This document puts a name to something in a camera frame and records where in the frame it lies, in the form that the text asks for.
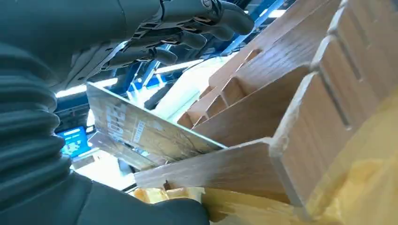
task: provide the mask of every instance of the ceiling light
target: ceiling light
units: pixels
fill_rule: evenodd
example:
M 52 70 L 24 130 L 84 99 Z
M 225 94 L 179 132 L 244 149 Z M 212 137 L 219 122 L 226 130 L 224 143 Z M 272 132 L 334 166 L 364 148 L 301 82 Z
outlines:
M 103 81 L 98 81 L 98 82 L 95 82 L 94 84 L 103 88 L 103 87 L 107 87 L 107 86 L 112 86 L 112 85 L 114 85 L 116 83 L 117 83 L 117 77 L 111 78 L 111 79 L 107 79 L 107 80 L 103 80 Z M 83 84 L 83 85 L 80 85 L 80 86 L 69 88 L 67 90 L 59 91 L 56 94 L 56 96 L 57 96 L 57 98 L 59 98 L 59 97 L 61 98 L 61 97 L 65 97 L 65 96 L 68 96 L 68 95 L 74 95 L 74 94 L 77 94 L 77 93 L 85 92 L 86 90 L 87 90 L 87 86 L 85 84 Z
M 161 73 L 166 73 L 166 72 L 170 72 L 170 71 L 174 71 L 174 70 L 178 70 L 178 69 L 182 69 L 182 68 L 192 67 L 192 66 L 195 66 L 196 64 L 199 64 L 203 61 L 204 60 L 194 60 L 194 61 L 189 61 L 189 62 L 172 65 L 169 67 L 162 67 L 162 68 L 157 69 L 155 71 L 155 74 L 161 74 Z
M 264 11 L 260 14 L 260 16 L 263 16 L 267 11 L 268 11 L 268 9 L 264 10 Z M 277 9 L 277 10 L 274 10 L 274 11 L 272 11 L 272 12 L 269 14 L 268 18 L 278 18 L 278 17 L 281 17 L 285 12 L 286 12 L 285 9 Z

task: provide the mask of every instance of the blue monitor screen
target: blue monitor screen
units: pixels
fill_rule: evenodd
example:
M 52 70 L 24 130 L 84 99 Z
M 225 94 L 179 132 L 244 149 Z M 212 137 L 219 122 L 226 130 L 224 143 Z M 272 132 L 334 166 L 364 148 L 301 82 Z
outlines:
M 77 127 L 57 134 L 65 140 L 65 146 L 61 149 L 63 154 L 76 157 L 89 151 L 87 135 L 83 127 Z

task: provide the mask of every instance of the blue ceiling beam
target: blue ceiling beam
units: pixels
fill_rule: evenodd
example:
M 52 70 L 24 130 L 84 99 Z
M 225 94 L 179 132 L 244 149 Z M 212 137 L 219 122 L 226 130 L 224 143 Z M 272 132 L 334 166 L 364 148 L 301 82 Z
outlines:
M 253 13 L 250 14 L 252 18 L 257 18 L 254 23 L 254 28 L 250 32 L 253 33 L 260 25 L 262 25 L 266 19 L 268 19 L 269 15 L 274 11 L 279 9 L 286 0 L 276 0 L 272 5 L 269 5 L 268 0 L 264 0 L 256 9 Z M 264 12 L 265 9 L 268 9 L 266 13 L 261 15 L 262 12 Z M 232 43 L 221 53 L 221 56 L 227 56 L 230 55 L 250 34 L 248 35 L 241 35 L 238 36 Z

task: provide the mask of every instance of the wooden panel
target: wooden panel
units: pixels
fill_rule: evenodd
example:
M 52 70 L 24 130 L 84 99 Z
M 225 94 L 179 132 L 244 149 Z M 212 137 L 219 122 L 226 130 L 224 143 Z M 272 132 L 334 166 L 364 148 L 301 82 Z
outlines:
M 322 41 L 312 67 L 324 77 L 325 85 L 344 115 L 346 125 L 358 128 L 375 112 L 378 99 L 372 87 L 366 80 L 360 81 L 356 77 L 334 36 L 327 36 Z
M 390 3 L 389 9 L 393 8 L 392 1 L 383 0 L 383 2 Z M 356 15 L 357 22 L 369 37 L 369 41 L 382 49 L 388 63 L 396 71 L 398 70 L 396 63 L 398 29 L 396 21 L 394 22 L 392 17 L 397 18 L 398 16 L 397 13 L 394 16 L 390 11 L 383 11 L 383 8 L 378 5 L 380 5 L 378 0 L 349 0 L 346 3 L 346 7 L 349 7 Z
M 191 129 L 193 127 L 192 120 L 188 113 L 184 113 L 177 123 L 185 128 Z
M 273 136 L 301 80 L 309 74 L 298 67 L 247 96 L 193 130 L 227 146 Z
M 206 117 L 212 118 L 222 110 L 226 109 L 227 105 L 225 104 L 224 100 L 222 99 L 221 96 L 217 96 L 212 104 L 209 106 L 209 108 L 206 110 Z
M 221 97 L 227 106 L 233 105 L 245 96 L 236 77 L 232 77 L 221 91 Z
M 255 37 L 246 47 L 241 49 L 230 61 L 220 68 L 209 79 L 209 84 L 213 87 L 224 86 L 225 82 L 237 71 L 241 63 L 255 49 L 266 51 L 275 41 L 285 35 L 292 28 L 296 27 L 301 21 L 307 18 L 322 4 L 330 0 L 297 0 L 291 5 L 283 16 L 277 18 L 264 31 Z
M 336 35 L 353 71 L 372 86 L 379 99 L 395 89 L 398 76 L 389 65 L 385 54 L 374 45 L 355 21 L 358 19 L 349 7 L 339 9 L 329 33 Z
M 322 4 L 323 2 L 325 1 L 317 0 L 315 3 L 307 0 L 299 4 L 300 1 L 297 1 L 293 5 L 294 8 L 292 8 L 293 6 L 291 7 L 294 10 L 288 10 L 288 12 L 269 27 L 278 24 L 276 22 L 284 18 L 285 15 L 286 19 L 293 20 L 294 22 L 289 21 L 286 27 L 279 24 L 281 31 L 273 30 L 274 28 L 267 28 L 252 41 L 253 43 L 257 43 L 257 46 L 260 46 L 263 50 L 260 55 L 243 66 L 235 74 L 233 73 L 237 66 L 233 65 L 233 63 L 236 64 L 236 61 L 233 59 L 239 54 L 220 68 L 217 71 L 218 73 L 230 75 L 227 77 L 223 76 L 211 92 L 192 105 L 188 110 L 188 114 L 192 120 L 197 120 L 200 116 L 204 115 L 207 107 L 221 93 L 222 87 L 228 82 L 232 74 L 239 77 L 244 93 L 250 94 L 265 85 L 268 80 L 276 80 L 295 67 L 311 61 L 319 43 L 325 37 L 330 21 L 340 4 L 340 0 L 329 0 L 325 4 Z M 234 69 L 234 71 L 229 71 L 228 73 L 226 70 L 229 69 Z
M 250 62 L 256 56 L 258 56 L 261 52 L 262 52 L 261 49 L 254 49 L 253 51 L 251 51 L 249 53 L 249 55 L 246 57 L 246 59 L 243 61 L 243 63 L 240 64 L 240 66 L 239 66 L 239 68 L 237 70 L 239 70 L 242 66 L 246 65 L 248 62 Z
M 306 76 L 270 148 L 293 205 L 303 206 L 308 200 L 352 133 L 343 124 L 321 76 Z
M 106 151 L 139 170 L 147 170 L 159 166 L 155 162 L 135 152 L 133 149 L 128 148 L 101 132 L 95 133 L 89 141 L 92 143 L 93 148 Z
M 167 160 L 178 161 L 224 147 L 92 83 L 87 85 L 87 96 L 99 131 Z
M 193 125 L 193 127 L 196 127 L 197 125 L 204 123 L 207 120 L 206 116 L 202 116 L 199 118 L 199 120 L 195 123 L 195 125 Z
M 209 187 L 287 202 L 269 158 L 269 138 L 135 174 L 137 185 L 160 188 Z
M 208 86 L 203 92 L 202 94 L 200 94 L 199 99 L 203 98 L 203 96 L 207 95 L 209 92 L 211 92 L 213 88 Z

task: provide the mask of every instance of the wooden slot organizer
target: wooden slot organizer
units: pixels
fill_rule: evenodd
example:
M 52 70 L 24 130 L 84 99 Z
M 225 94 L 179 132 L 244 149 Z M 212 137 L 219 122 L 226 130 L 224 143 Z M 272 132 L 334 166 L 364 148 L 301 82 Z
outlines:
M 210 78 L 180 123 L 229 148 L 139 172 L 137 185 L 240 192 L 311 217 L 329 166 L 398 88 L 397 15 L 387 4 L 298 0 Z

